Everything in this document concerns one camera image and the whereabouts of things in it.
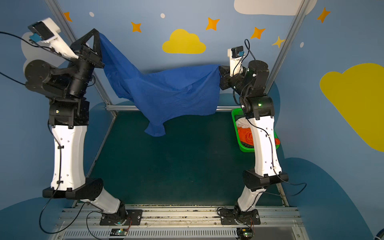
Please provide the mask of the blue panda print t-shirt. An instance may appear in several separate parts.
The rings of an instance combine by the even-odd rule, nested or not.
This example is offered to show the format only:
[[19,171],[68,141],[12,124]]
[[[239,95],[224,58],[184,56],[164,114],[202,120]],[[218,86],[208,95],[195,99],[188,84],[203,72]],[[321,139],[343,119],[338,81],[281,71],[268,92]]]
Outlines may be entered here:
[[103,34],[100,34],[104,73],[119,98],[128,99],[149,120],[145,132],[165,135],[164,123],[184,115],[216,112],[220,95],[218,65],[203,65],[141,73]]

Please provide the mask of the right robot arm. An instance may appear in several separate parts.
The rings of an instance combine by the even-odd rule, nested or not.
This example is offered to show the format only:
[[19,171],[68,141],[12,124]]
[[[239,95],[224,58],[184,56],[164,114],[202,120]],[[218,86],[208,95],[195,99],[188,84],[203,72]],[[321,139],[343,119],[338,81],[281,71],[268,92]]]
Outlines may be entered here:
[[274,136],[275,108],[265,94],[269,77],[268,65],[259,60],[250,61],[247,68],[240,60],[220,67],[222,90],[233,89],[239,94],[239,103],[250,125],[254,141],[255,167],[243,173],[244,190],[237,200],[237,211],[253,211],[261,195],[270,185],[288,181],[277,155]]

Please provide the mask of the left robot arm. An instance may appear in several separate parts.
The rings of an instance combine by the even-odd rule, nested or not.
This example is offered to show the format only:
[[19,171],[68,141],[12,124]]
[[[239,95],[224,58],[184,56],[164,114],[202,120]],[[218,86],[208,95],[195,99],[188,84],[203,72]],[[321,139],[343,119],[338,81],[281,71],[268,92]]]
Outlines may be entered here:
[[102,216],[120,225],[126,219],[124,204],[104,189],[102,179],[87,178],[84,173],[84,142],[89,125],[89,102],[85,93],[94,69],[102,69],[100,35],[91,30],[69,46],[51,30],[32,28],[33,41],[53,44],[54,50],[69,60],[66,68],[42,61],[30,62],[25,70],[28,90],[50,101],[48,127],[55,140],[55,168],[50,187],[43,190],[48,199],[88,202],[101,210]]

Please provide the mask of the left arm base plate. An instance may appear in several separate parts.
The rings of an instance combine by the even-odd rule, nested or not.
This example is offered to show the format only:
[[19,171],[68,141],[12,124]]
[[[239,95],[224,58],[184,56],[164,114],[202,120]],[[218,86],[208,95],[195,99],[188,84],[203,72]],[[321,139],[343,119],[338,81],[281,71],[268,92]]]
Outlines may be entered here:
[[142,210],[118,211],[114,214],[102,214],[100,226],[138,226],[142,219]]

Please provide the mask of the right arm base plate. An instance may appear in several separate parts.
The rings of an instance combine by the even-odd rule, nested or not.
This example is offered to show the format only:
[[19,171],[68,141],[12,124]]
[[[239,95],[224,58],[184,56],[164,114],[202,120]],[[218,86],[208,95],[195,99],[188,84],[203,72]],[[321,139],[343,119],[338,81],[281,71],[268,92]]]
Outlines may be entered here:
[[259,212],[255,209],[250,212],[240,212],[235,209],[219,208],[217,214],[222,225],[260,225]]

